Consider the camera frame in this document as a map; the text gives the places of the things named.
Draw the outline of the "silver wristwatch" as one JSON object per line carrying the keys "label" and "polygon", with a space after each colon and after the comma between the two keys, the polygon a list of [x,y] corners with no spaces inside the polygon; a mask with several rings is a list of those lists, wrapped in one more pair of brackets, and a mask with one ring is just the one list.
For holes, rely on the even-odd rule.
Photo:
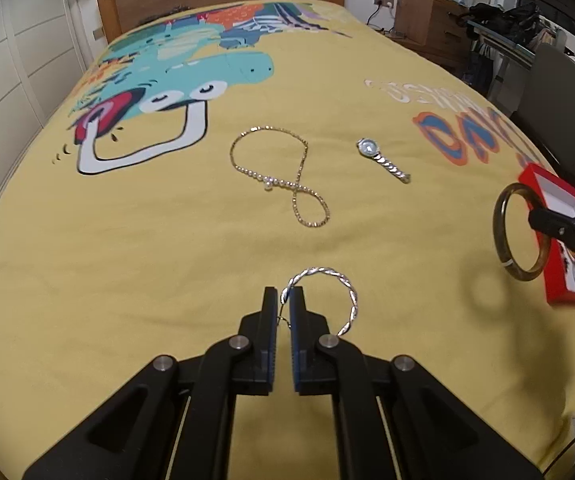
{"label": "silver wristwatch", "polygon": [[357,142],[357,150],[361,156],[373,160],[373,162],[376,162],[376,164],[384,168],[388,174],[391,174],[403,184],[409,184],[411,182],[411,176],[385,157],[381,153],[379,144],[377,144],[375,140],[369,138],[360,139]]}

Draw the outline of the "grey office chair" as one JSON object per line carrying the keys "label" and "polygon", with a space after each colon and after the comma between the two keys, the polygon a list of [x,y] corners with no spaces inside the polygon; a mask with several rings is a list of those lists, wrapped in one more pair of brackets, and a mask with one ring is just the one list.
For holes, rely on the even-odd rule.
{"label": "grey office chair", "polygon": [[519,107],[511,121],[575,186],[575,62],[551,44],[537,47]]}

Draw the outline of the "twisted silver bangle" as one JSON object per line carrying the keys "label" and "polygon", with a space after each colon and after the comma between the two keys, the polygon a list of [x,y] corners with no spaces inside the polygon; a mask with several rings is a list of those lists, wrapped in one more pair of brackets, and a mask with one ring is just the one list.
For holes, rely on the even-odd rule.
{"label": "twisted silver bangle", "polygon": [[280,300],[280,307],[278,307],[278,316],[276,317],[276,324],[280,325],[285,323],[288,328],[292,327],[292,322],[289,321],[284,315],[284,307],[287,304],[287,299],[289,299],[289,293],[296,287],[296,285],[303,280],[306,276],[312,276],[322,274],[329,276],[330,278],[335,278],[339,283],[341,283],[345,289],[347,289],[350,309],[348,313],[348,318],[345,324],[336,332],[337,337],[345,336],[353,327],[353,323],[356,322],[359,314],[359,302],[358,302],[358,292],[353,287],[350,279],[347,275],[342,272],[336,271],[328,266],[309,266],[302,270],[301,272],[293,275],[286,283],[285,287],[281,290],[280,295],[278,295],[278,300]]}

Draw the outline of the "red jewelry box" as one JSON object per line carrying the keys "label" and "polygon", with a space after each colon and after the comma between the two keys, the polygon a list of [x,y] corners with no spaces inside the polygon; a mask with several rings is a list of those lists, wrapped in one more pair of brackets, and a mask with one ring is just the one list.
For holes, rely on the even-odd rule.
{"label": "red jewelry box", "polygon": [[534,162],[519,176],[535,194],[526,197],[529,226],[539,240],[534,271],[545,277],[549,304],[575,302],[575,188]]}

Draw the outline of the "yellow cartoon bedspread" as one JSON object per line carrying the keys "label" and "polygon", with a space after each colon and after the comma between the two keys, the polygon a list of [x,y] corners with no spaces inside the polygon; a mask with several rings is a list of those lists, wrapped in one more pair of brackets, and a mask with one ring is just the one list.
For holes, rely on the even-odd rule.
{"label": "yellow cartoon bedspread", "polygon": [[[411,176],[360,155],[369,138]],[[309,266],[348,276],[365,353],[406,353],[558,476],[575,307],[493,244],[527,136],[323,1],[168,18],[102,53],[0,199],[0,469],[18,479],[161,353],[204,352]]]}

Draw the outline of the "green jade bangle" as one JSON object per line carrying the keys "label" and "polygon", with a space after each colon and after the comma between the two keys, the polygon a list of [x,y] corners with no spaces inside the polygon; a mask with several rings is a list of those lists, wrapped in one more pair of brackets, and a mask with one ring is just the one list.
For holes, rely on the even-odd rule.
{"label": "green jade bangle", "polygon": [[497,256],[512,278],[521,282],[530,282],[534,281],[545,270],[550,255],[551,238],[547,234],[538,236],[538,257],[530,269],[524,269],[516,262],[511,252],[507,226],[505,225],[508,206],[513,195],[521,196],[525,203],[531,207],[531,212],[544,211],[545,204],[528,185],[515,182],[503,189],[497,198],[495,208],[493,208],[493,240],[495,241]]}

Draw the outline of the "wall power socket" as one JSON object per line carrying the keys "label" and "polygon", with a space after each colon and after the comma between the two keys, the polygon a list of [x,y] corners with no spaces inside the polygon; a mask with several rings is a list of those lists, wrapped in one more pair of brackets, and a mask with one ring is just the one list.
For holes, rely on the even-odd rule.
{"label": "wall power socket", "polygon": [[373,0],[376,6],[385,6],[385,8],[392,9],[395,5],[395,0]]}

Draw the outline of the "wooden nightstand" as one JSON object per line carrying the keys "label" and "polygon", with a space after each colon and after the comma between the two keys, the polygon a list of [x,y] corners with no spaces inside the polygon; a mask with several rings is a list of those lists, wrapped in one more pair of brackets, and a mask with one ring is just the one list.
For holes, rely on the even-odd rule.
{"label": "wooden nightstand", "polygon": [[472,41],[457,17],[466,11],[453,0],[397,0],[391,40],[461,77]]}

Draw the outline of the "white wardrobe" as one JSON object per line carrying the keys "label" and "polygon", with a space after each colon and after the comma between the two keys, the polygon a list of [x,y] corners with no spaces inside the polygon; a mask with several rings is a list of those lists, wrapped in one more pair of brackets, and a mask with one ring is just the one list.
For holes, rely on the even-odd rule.
{"label": "white wardrobe", "polygon": [[0,0],[0,196],[85,69],[67,0]]}

